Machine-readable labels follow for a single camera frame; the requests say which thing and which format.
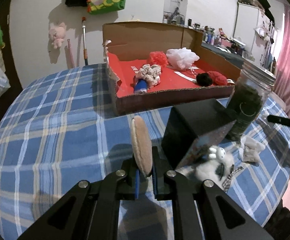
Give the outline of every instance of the black handle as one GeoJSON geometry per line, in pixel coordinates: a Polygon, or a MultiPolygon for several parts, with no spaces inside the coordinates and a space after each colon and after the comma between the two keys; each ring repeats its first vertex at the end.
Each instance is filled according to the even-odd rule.
{"type": "Polygon", "coordinates": [[[290,119],[289,118],[276,116],[276,115],[268,115],[267,120],[268,120],[268,122],[278,123],[278,124],[290,127],[290,119]]]}

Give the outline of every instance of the checkered ribbon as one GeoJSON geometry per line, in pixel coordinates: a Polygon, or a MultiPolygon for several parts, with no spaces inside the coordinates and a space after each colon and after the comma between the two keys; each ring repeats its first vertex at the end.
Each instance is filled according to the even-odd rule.
{"type": "Polygon", "coordinates": [[[224,180],[222,186],[224,188],[224,192],[227,193],[227,191],[229,190],[230,188],[230,184],[232,183],[232,177],[238,172],[238,171],[241,171],[243,170],[243,167],[238,167],[236,169],[234,169],[227,177],[227,179],[224,180]]]}

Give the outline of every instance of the white paper strip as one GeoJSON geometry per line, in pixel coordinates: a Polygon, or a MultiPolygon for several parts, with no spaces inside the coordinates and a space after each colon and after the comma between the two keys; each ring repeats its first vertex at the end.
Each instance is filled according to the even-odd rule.
{"type": "Polygon", "coordinates": [[[178,72],[178,71],[175,71],[175,73],[176,73],[177,75],[179,75],[179,76],[181,76],[181,77],[183,77],[183,78],[189,80],[189,81],[192,81],[192,82],[197,83],[196,79],[193,79],[193,78],[187,77],[187,76],[185,76],[184,74],[181,74],[181,73],[178,72]]]}

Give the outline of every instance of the red sponge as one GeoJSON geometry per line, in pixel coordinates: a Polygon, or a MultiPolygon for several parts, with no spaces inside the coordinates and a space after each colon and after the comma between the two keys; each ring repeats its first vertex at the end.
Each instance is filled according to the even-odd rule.
{"type": "Polygon", "coordinates": [[[147,59],[147,64],[149,65],[159,65],[164,68],[168,65],[166,54],[162,51],[153,51],[149,53],[149,58],[147,59]]]}
{"type": "Polygon", "coordinates": [[[211,79],[213,80],[213,83],[215,83],[218,86],[227,86],[228,82],[227,82],[227,78],[220,74],[217,71],[208,71],[207,72],[209,74],[209,76],[211,77],[211,79]]]}

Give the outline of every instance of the bed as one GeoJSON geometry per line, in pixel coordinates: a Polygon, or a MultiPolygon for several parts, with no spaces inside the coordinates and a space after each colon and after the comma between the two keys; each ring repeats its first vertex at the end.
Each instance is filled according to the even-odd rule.
{"type": "MultiPolygon", "coordinates": [[[[225,105],[228,99],[219,101],[225,105]]],[[[171,107],[137,113],[153,145],[164,135],[171,107]]],[[[263,114],[286,116],[271,98],[246,133],[261,141],[258,166],[242,163],[238,145],[221,146],[241,165],[228,195],[261,226],[270,218],[290,178],[290,128],[270,128],[263,114]]],[[[130,123],[115,117],[105,65],[74,68],[30,84],[0,123],[0,234],[15,240],[82,179],[103,179],[132,156],[130,123]]],[[[118,239],[174,239],[170,201],[156,201],[151,178],[135,202],[121,201],[118,239]]]]}

